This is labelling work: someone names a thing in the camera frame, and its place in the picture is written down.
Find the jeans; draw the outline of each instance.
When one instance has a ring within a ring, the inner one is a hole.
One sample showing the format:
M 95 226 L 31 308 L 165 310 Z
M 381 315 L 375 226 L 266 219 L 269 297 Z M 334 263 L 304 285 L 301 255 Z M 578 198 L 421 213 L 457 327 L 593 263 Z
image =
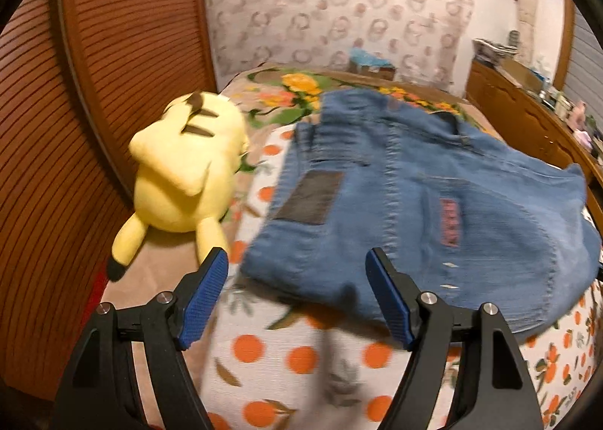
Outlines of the jeans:
M 544 330 L 595 279 L 601 238 L 578 165 L 560 170 L 451 113 L 372 90 L 331 92 L 298 124 L 241 271 L 295 297 L 382 320 L 364 270 L 382 247 L 422 290 L 515 333 Z

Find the pikachu plush toy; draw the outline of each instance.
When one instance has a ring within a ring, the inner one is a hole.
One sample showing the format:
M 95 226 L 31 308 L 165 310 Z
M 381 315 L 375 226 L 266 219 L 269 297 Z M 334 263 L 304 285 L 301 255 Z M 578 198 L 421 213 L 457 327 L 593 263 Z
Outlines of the pikachu plush toy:
M 234 174 L 248 145 L 240 111 L 213 93 L 173 100 L 161 120 L 135 134 L 130 142 L 139 163 L 135 213 L 113 242 L 109 279 L 123 277 L 150 225 L 173 233 L 195 231 L 199 261 L 213 246 L 228 251 L 219 221 L 230 205 Z

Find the floral bedspread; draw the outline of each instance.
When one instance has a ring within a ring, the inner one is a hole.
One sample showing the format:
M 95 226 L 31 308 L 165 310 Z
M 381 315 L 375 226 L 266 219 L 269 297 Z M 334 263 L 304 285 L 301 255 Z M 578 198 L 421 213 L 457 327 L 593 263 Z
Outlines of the floral bedspread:
M 263 224 L 295 122 L 318 119 L 322 92 L 345 86 L 319 73 L 269 68 L 240 75 L 222 92 L 246 114 L 251 149 L 223 222 L 231 266 L 201 377 L 200 396 L 216 430 L 376 429 L 408 364 L 409 353 L 381 326 L 281 298 L 238 275 L 245 248 Z M 374 87 L 492 132 L 485 119 L 479 124 L 456 103 L 428 101 L 403 86 Z M 545 428 L 580 397 L 600 360 L 601 310 L 595 282 L 567 315 L 521 346 Z M 444 425 L 458 365 L 459 353 L 451 349 L 430 429 Z

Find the patterned wallpaper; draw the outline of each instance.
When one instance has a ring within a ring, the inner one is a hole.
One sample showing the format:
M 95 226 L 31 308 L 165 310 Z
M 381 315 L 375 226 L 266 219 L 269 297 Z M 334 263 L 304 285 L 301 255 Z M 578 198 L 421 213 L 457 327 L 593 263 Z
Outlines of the patterned wallpaper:
M 264 61 L 346 70 L 351 47 L 447 88 L 474 0 L 206 0 L 218 84 Z

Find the bedspread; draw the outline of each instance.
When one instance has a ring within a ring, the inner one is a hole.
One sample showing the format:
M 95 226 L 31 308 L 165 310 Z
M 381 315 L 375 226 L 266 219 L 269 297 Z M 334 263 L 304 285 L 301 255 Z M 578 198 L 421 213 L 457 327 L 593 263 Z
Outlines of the bedspread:
M 231 266 L 203 338 L 185 352 L 216 430 L 376 429 L 408 363 L 409 353 L 391 341 L 383 326 L 280 298 L 237 274 L 246 245 L 263 223 L 295 122 L 320 118 L 322 91 L 358 85 L 377 88 L 427 112 L 453 110 L 496 136 L 476 109 L 454 98 L 440 100 L 439 93 L 429 89 L 277 67 L 243 73 L 231 82 L 222 94 L 245 112 L 251 139 L 222 223 L 231 243 Z M 103 300 L 124 308 L 173 289 L 185 273 L 197 268 L 194 251 L 194 234 L 150 231 L 124 278 L 107 287 Z M 601 350 L 602 316 L 601 291 L 594 283 L 567 315 L 521 346 L 545 428 L 567 413 L 592 376 Z M 145 413 L 149 424 L 161 427 L 144 348 L 134 345 Z M 448 355 L 430 428 L 442 426 L 447 415 L 458 355 L 456 350 Z

